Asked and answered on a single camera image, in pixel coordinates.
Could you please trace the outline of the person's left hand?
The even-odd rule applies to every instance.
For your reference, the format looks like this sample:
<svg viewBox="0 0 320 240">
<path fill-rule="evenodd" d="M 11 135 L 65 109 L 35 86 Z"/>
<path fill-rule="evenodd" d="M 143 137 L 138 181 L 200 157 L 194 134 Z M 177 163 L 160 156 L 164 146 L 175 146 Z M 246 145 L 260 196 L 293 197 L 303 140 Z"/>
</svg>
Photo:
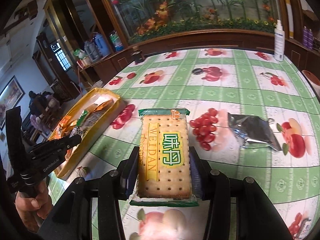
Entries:
<svg viewBox="0 0 320 240">
<path fill-rule="evenodd" d="M 37 185 L 36 191 L 35 198 L 24 197 L 22 192 L 18 191 L 15 199 L 16 210 L 25 227 L 31 232 L 37 232 L 40 228 L 35 215 L 45 220 L 53 208 L 52 199 L 44 180 Z"/>
</svg>

